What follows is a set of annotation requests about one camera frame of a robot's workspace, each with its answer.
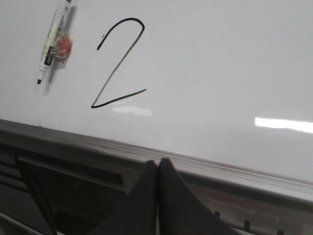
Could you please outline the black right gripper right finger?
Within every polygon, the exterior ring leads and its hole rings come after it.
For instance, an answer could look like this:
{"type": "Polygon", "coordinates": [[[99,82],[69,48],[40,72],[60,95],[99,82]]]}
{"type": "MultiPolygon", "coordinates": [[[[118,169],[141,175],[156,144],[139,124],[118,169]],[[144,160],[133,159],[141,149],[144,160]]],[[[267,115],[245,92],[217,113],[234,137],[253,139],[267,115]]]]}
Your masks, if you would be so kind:
{"type": "Polygon", "coordinates": [[[189,190],[169,159],[158,166],[158,218],[162,235],[236,235],[189,190]]]}

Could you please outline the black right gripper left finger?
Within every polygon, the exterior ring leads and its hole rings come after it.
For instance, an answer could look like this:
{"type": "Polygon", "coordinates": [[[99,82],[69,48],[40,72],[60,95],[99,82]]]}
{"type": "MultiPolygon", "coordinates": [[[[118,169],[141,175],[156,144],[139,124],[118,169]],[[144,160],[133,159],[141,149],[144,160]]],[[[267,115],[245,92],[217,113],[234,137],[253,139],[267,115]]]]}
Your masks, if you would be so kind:
{"type": "Polygon", "coordinates": [[[154,235],[157,215],[157,166],[147,161],[137,183],[108,219],[91,235],[154,235]]]}

